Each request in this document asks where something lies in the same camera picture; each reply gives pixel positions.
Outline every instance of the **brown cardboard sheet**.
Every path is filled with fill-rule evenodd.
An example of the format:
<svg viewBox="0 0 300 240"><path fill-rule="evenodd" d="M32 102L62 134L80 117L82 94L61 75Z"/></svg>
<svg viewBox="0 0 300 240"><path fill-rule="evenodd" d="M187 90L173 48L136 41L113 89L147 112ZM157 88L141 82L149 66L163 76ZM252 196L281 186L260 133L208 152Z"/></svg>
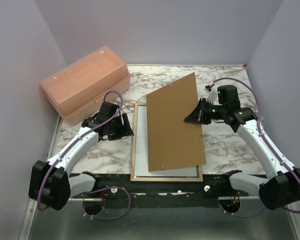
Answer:
<svg viewBox="0 0 300 240"><path fill-rule="evenodd" d="M195 73L146 96L149 171L206 164L201 124L184 122L197 104Z"/></svg>

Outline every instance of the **black mount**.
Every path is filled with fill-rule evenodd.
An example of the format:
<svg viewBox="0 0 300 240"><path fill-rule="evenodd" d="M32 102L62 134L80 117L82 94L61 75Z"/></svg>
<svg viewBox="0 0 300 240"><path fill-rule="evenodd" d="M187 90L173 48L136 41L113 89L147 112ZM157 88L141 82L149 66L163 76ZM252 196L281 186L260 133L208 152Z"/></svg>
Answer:
<svg viewBox="0 0 300 240"><path fill-rule="evenodd" d="M212 120L223 120L234 132L247 121L257 120L257 115L249 107L240 107L238 90L233 85L220 86L217 89L220 105L214 105L201 98L196 108L184 119L185 123L208 125Z"/></svg>
<svg viewBox="0 0 300 240"><path fill-rule="evenodd" d="M93 117L88 117L82 122L82 127L94 128L104 121L111 118L119 108L118 105L104 101L101 105L100 111ZM99 134L100 140L117 140L125 136L133 136L134 133L130 127L129 119L126 113L119 113L110 122L95 130ZM48 162L37 161L31 172L29 198L37 200L39 190L45 175L51 166ZM62 209L67 203L71 194L70 184L67 172L64 169L54 167L51 171L42 191L41 203L49 206L55 210Z"/></svg>
<svg viewBox="0 0 300 240"><path fill-rule="evenodd" d="M118 105L104 101L101 105L100 111L93 117L88 117L87 119L83 120L81 126L93 129L94 127L112 117L116 113L118 108ZM123 113L122 115L121 113L119 113L119 116L116 116L112 121L102 126L101 128L96 129L95 132L99 133L99 141L118 140L126 136L134 135L134 132L130 127L128 115L126 113Z"/></svg>
<svg viewBox="0 0 300 240"><path fill-rule="evenodd" d="M300 168L294 173L300 179ZM275 210L300 200L300 185L288 171L271 178L267 183L261 184L259 196L262 203L270 210Z"/></svg>

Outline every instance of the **screw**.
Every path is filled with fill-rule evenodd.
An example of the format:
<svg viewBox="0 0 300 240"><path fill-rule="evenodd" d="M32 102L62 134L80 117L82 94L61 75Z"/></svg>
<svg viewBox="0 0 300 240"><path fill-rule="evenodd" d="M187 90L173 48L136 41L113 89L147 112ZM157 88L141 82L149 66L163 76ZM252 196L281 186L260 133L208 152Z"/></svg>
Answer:
<svg viewBox="0 0 300 240"><path fill-rule="evenodd" d="M204 188L203 188L203 190L205 192L208 192L210 190L210 186L209 185L205 185Z"/></svg>

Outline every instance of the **wire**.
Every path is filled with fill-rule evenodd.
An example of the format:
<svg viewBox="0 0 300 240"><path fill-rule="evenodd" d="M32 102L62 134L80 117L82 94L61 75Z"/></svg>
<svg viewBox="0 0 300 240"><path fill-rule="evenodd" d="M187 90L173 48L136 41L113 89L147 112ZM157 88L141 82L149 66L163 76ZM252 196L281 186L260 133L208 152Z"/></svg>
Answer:
<svg viewBox="0 0 300 240"><path fill-rule="evenodd" d="M85 203L83 203L83 206L82 206L82 210L84 212L84 217L88 216L92 219L99 219L99 220L116 220L116 219L119 219L119 218L122 218L124 215L126 215L129 210L130 210L130 207L131 207L131 197L130 197L130 194L127 190L125 190L123 187L119 187L119 186L109 186L109 187L105 187L105 188L101 188L99 190L96 190L96 191L89 191L89 192L85 192L85 194L96 194L96 193L99 193L99 192L103 192L103 191L106 191L106 190L109 190L109 189L120 189L122 191L125 192L125 194L128 196L128 200L129 200L129 203L128 203L128 207L125 209L125 211L120 214L119 216L114 216L114 217L101 217L101 216L96 216L96 215L89 215L87 214L86 212L86 206L85 206Z"/></svg>
<svg viewBox="0 0 300 240"><path fill-rule="evenodd" d="M43 180L42 180L42 184L40 186L40 189L39 189L39 193L38 193L38 197L37 197L37 201L36 201L36 208L38 209L38 211L42 212L44 210L46 210L47 208L49 208L48 206L45 206L45 207L42 207L41 208L41 205L40 205L40 202L41 202L41 196L42 196L42 192L44 190L44 187L45 187L45 183L50 175L50 173L52 172L52 170L54 169L54 167L59 163L59 160L56 160L52 165L51 167L48 169L48 171L46 172Z"/></svg>
<svg viewBox="0 0 300 240"><path fill-rule="evenodd" d="M236 197L237 197L237 195L238 195L238 191L235 192L234 198L233 198L233 200L232 200L232 202L233 202L234 204L236 203Z"/></svg>
<svg viewBox="0 0 300 240"><path fill-rule="evenodd" d="M295 174L295 172L285 163L285 161L282 159L282 157L277 153L277 151L272 147L271 143L267 140L267 138L265 137L264 133L262 132L261 129L261 118L262 118L262 114L263 114L263 109L262 107L259 105L259 100L257 95L255 94L255 92L252 90L251 87L249 87L246 83L244 83L241 80L238 80L236 78L233 77L221 77L218 78L216 80L213 81L213 83L215 84L216 82L219 82L221 80L232 80L235 82L238 82L242 85L244 85L247 89L250 90L250 92L253 94L254 98L255 98L255 102L256 105L258 107L259 113L258 113L258 118L257 118L257 129L258 132L261 136L261 138L263 139L263 141L265 142L265 144L268 146L268 148L271 150L271 152L276 156L276 158L279 160L279 162L291 173L291 175L294 177L294 179L296 180L296 182L299 184L300 186L300 179L298 178L298 176ZM293 210L293 209L289 209L286 206L283 207L283 209L287 210L288 212L294 213L294 214L300 214L300 210Z"/></svg>
<svg viewBox="0 0 300 240"><path fill-rule="evenodd" d="M121 96L121 94L117 91L108 91L105 95L104 95L104 98L103 98L103 101L106 100L106 97L108 96L108 94L110 93L115 93L119 96L120 98L120 105L119 105L119 108L116 110L116 112L114 113L113 116L111 116L108 120L100 123L99 125L91 128L90 130L86 131L85 133L83 133L81 136L79 136L77 139L75 139L64 151L63 153L61 153L60 157L51 165L51 167L48 169L48 171L46 172L43 180L42 180L42 183L41 183L41 186L40 186L40 189L39 189L39 193L38 193L38 197L37 197L37 200L36 200L36 208L38 209L38 211L42 212L44 210L46 210L48 208L48 206L45 206L44 208L41 208L41 197L42 197L42 192L44 190L44 187L45 187L45 184L46 184L46 181L51 173L51 171L54 169L54 167L62 161L62 158L67 154L67 152L70 151L70 149L72 149L76 144L77 142L79 142L82 138L84 138L86 135L92 133L94 130L96 129L99 129L101 128L102 126L106 125L107 123L109 123L110 121L112 121L121 111L122 109L122 106L123 106L123 103L124 103L124 100Z"/></svg>
<svg viewBox="0 0 300 240"><path fill-rule="evenodd" d="M232 216L232 217L235 217L235 218L239 218L239 219L251 219L251 218L256 218L256 217L259 217L260 215L262 215L265 210L267 209L266 207L264 207L260 212L258 212L257 214L254 214L254 215L238 215L238 214L233 214L233 213L230 213L228 211L226 211L221 203L219 202L219 207L221 208L221 210L223 211L224 214L227 214L229 216Z"/></svg>

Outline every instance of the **wooden frame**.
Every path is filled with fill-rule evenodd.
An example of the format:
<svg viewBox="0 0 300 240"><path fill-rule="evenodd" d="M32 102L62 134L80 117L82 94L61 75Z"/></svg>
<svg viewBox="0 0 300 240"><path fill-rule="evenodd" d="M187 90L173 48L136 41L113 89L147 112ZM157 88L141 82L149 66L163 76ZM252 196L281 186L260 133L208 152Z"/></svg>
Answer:
<svg viewBox="0 0 300 240"><path fill-rule="evenodd" d="M156 176L135 176L135 160L136 160L136 140L137 140L137 122L138 122L138 107L146 106L145 102L137 102L134 108L134 122L133 122L133 142L132 142L132 163L131 163L131 181L142 182L202 182L203 173L201 166L196 166L197 177L156 177Z"/></svg>

